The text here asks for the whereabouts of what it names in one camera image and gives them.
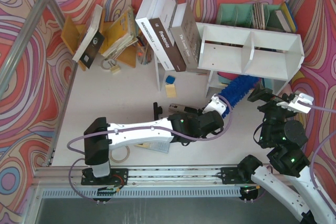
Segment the teal organizer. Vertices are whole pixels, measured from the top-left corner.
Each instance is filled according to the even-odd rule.
[[[280,5],[264,5],[265,25],[269,14],[279,10]],[[250,28],[253,19],[253,4],[220,4],[216,24]]]

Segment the patterned backdrop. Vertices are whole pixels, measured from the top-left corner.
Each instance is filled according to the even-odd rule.
[[[84,23],[95,4],[107,9],[106,21],[116,19],[128,5],[137,11],[142,0],[57,0],[65,15],[71,15],[76,24]],[[220,3],[251,3],[258,0],[178,0],[189,1],[193,6],[197,21],[211,23],[215,21]],[[262,0],[270,4],[279,4],[283,0]],[[0,0],[3,16],[13,19],[15,25],[24,18],[19,0]],[[332,107],[334,104],[334,66],[335,24],[331,28],[335,15],[332,4],[335,0],[306,0],[300,3],[297,11],[299,31],[304,39],[306,62],[300,74],[293,81],[295,89],[304,89],[313,94],[317,104]],[[59,109],[64,100],[65,90],[72,69],[69,52],[60,39],[60,30],[45,11],[43,19],[35,30],[33,38],[25,51],[23,59],[13,76],[3,100],[0,102],[0,223],[20,221],[25,192],[31,181],[34,169],[41,165],[53,136]],[[13,43],[12,26],[0,30],[0,62]],[[316,144],[330,130],[334,129],[334,120],[329,115],[310,113],[309,118],[301,118],[305,125],[313,125],[306,148],[307,155],[316,148]],[[319,159],[318,173],[331,196],[336,199],[334,146],[323,149]]]

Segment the psychedelic wallpaper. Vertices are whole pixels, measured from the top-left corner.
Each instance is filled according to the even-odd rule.
[[[0,30],[0,63],[15,40],[12,30],[22,27],[26,18],[20,8],[31,8],[35,0],[0,0],[1,15],[7,22]],[[64,14],[83,24],[95,4],[107,9],[106,21],[115,20],[132,5],[135,11],[142,0],[56,0]],[[284,0],[178,0],[189,1],[199,22],[213,23],[220,3],[263,1],[279,4]],[[292,86],[312,94],[316,104],[334,107],[335,95],[335,0],[305,0],[296,8],[299,33],[304,41],[306,61]],[[45,160],[54,135],[64,95],[73,67],[71,56],[60,39],[60,30],[48,10],[38,24],[15,75],[0,101],[0,223],[21,221],[25,194],[34,169]],[[319,141],[335,128],[335,118],[320,112],[300,118],[312,125],[306,146],[311,153]],[[318,174],[336,200],[336,143],[328,144],[318,159]]]

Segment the white table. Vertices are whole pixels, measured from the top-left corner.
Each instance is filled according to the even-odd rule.
[[[112,74],[100,68],[102,58],[94,61],[91,68],[83,72],[78,68],[69,103],[54,155],[52,166],[70,166],[82,155],[67,149],[67,143],[80,136],[98,117],[105,116],[108,122],[137,123],[153,121],[153,102],[162,106],[164,115],[169,115],[171,103],[204,107],[207,76],[195,73],[173,72],[176,77],[177,98],[167,98],[165,88],[158,91],[154,62],[143,66],[137,63],[135,69],[120,65],[121,71]],[[129,158],[118,166],[173,166],[173,165],[228,165],[239,163],[246,155],[252,154],[263,163],[269,163],[266,154],[253,141],[253,132],[261,123],[263,114],[257,110],[262,102],[241,101],[233,113],[230,129],[222,137],[209,142],[195,142],[184,147],[171,144],[168,154],[130,146]],[[84,141],[73,147],[83,150]],[[123,159],[125,148],[113,151],[115,159]]]

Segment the brown book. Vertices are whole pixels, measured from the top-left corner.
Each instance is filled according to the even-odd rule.
[[[202,39],[190,4],[177,5],[170,32],[187,68],[196,69],[198,67]]]
[[[156,36],[159,38],[159,41],[164,48],[168,58],[174,66],[176,72],[183,72],[186,69],[186,64],[181,56],[181,53],[176,45],[171,43],[168,38],[167,32],[164,29],[160,18],[152,18],[149,20]]]

